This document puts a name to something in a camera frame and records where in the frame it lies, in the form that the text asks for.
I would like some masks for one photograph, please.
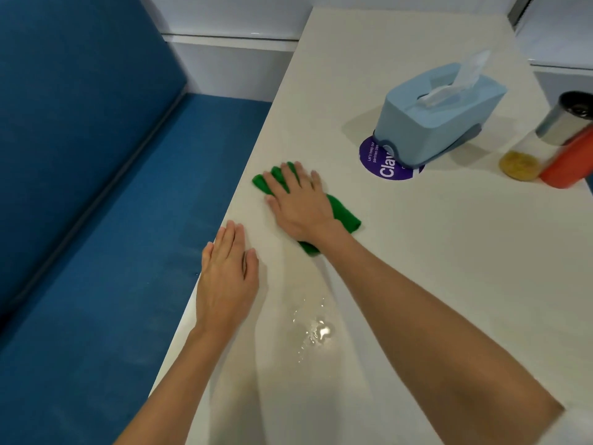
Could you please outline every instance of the hand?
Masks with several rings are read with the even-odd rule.
[[[197,284],[197,324],[202,332],[222,334],[230,339],[259,289],[259,261],[256,250],[245,252],[243,225],[232,221],[221,227],[214,243],[202,252],[202,276]]]
[[[264,172],[263,177],[274,194],[266,196],[266,202],[278,226],[289,236],[315,245],[315,232],[336,222],[319,173],[313,171],[309,176],[301,163],[295,163],[297,179],[285,163],[280,168],[290,193],[286,193],[270,172]]]

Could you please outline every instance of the blue backrest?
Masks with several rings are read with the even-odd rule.
[[[0,0],[0,314],[185,83],[139,0]]]

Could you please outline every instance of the forearm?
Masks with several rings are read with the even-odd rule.
[[[445,443],[533,443],[560,414],[508,352],[343,228],[320,230],[315,245]]]
[[[194,329],[115,445],[182,445],[227,337]]]

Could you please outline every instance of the green cloth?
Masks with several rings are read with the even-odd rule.
[[[296,175],[296,178],[298,179],[297,170],[295,169],[294,164],[288,163],[288,167],[290,167],[290,169],[292,170],[292,172]],[[286,181],[284,180],[284,176],[282,175],[282,171],[280,170],[280,168],[274,167],[274,168],[272,168],[270,173],[276,179],[276,181],[278,181],[284,187],[284,189],[290,193],[290,190],[288,190],[288,186],[286,186]],[[268,195],[274,195],[271,192],[270,188],[267,186],[266,180],[263,179],[263,175],[256,175],[252,179],[252,181],[253,181],[253,184],[255,184],[256,187],[258,189],[260,189],[262,192],[267,193]],[[348,232],[352,233],[352,232],[356,231],[358,228],[360,228],[360,225],[362,224],[362,222],[360,222],[360,220],[358,218],[356,218],[352,214],[352,212],[347,210],[344,207],[344,205],[342,203],[340,203],[340,201],[336,197],[327,195],[327,199],[330,200],[331,209],[333,210],[334,218],[338,219],[340,222],[342,222],[342,225],[344,225],[345,229]],[[307,243],[307,242],[299,242],[299,243],[301,244],[302,249],[305,250],[309,256],[316,256],[317,254],[319,254],[319,250],[317,248],[315,248],[313,245],[311,245],[310,243]]]

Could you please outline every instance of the tabletop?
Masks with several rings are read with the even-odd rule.
[[[483,132],[411,179],[367,171],[359,147],[386,93],[481,49],[492,49],[484,73],[508,88]],[[593,408],[591,194],[584,183],[556,190],[498,169],[547,110],[504,16],[315,8],[226,214],[246,226],[262,287],[187,442],[440,443],[336,272],[278,229],[251,184],[287,160],[319,171],[362,220],[355,237],[370,251],[484,330],[560,401]],[[195,293],[155,384],[194,322]]]

